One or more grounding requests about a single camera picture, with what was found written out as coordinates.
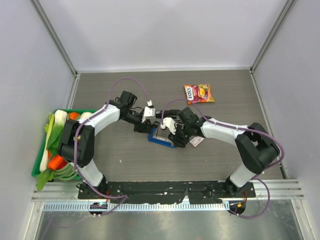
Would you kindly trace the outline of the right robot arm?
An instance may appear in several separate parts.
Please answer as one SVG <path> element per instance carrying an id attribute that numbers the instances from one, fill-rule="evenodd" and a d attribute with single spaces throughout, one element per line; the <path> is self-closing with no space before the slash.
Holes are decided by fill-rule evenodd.
<path id="1" fill-rule="evenodd" d="M 191 137 L 216 139 L 236 146 L 242 163 L 225 180 L 226 193 L 233 198 L 244 191 L 244 186 L 262 174 L 280 156 L 282 150 L 261 124 L 249 126 L 227 124 L 207 116 L 198 117 L 189 107 L 177 113 L 181 124 L 172 117 L 161 115 L 161 129 L 168 129 L 174 146 L 184 148 Z"/>

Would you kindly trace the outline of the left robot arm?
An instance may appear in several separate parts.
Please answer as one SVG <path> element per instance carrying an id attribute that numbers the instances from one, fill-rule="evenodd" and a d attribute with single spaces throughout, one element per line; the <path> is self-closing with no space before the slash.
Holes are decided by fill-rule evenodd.
<path id="1" fill-rule="evenodd" d="M 133 109 L 138 97 L 123 91 L 120 97 L 109 100 L 101 109 L 82 120 L 67 120 L 60 137 L 57 153 L 73 164 L 74 169 L 89 187 L 89 194 L 100 200 L 108 191 L 106 177 L 98 170 L 93 157 L 95 137 L 109 125 L 123 120 L 133 125 L 133 131 L 150 134 L 153 124 L 144 119 L 144 111 Z"/>

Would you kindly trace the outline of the small staple box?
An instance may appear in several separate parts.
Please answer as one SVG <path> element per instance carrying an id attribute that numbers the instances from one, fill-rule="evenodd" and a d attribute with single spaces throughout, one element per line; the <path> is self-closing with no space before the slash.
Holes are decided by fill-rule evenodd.
<path id="1" fill-rule="evenodd" d="M 190 144 L 193 147 L 197 147 L 202 141 L 204 140 L 201 136 L 195 136 L 193 139 L 190 140 Z"/>

